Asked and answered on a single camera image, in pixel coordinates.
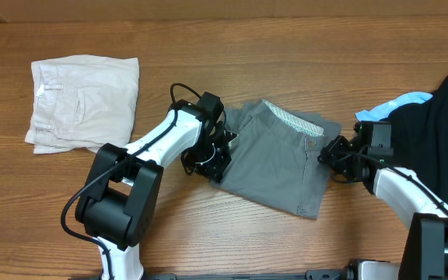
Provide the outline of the grey shorts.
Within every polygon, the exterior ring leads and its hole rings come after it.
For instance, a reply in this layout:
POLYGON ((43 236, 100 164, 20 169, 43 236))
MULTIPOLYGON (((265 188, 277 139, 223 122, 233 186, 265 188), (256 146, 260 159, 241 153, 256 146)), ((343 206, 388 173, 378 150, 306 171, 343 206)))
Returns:
POLYGON ((267 100, 226 110, 231 162, 217 187, 249 201, 317 219, 330 176, 320 151, 341 125, 319 113, 285 111, 267 100))

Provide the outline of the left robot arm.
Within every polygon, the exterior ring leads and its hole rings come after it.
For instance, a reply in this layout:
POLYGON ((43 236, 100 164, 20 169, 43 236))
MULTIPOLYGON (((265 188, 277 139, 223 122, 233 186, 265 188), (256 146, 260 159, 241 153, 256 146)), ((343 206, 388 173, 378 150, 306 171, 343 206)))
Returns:
POLYGON ((140 279, 139 243, 151 222, 163 171, 177 157, 186 173, 220 182, 231 162, 219 97, 196 104, 173 101, 163 123, 125 147, 107 143, 93 160, 84 187, 71 198, 83 239, 99 247, 101 279, 140 279))

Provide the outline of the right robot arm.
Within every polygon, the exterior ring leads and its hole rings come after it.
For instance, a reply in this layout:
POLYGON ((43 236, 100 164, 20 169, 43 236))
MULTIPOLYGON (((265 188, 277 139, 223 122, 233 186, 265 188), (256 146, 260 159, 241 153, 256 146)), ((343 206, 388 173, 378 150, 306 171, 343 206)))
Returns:
POLYGON ((448 204, 409 169, 394 160, 391 125, 362 121, 352 140, 339 135, 318 160, 347 184, 361 182, 389 205, 408 229, 398 264, 355 259, 339 271, 341 279, 448 279, 448 204))

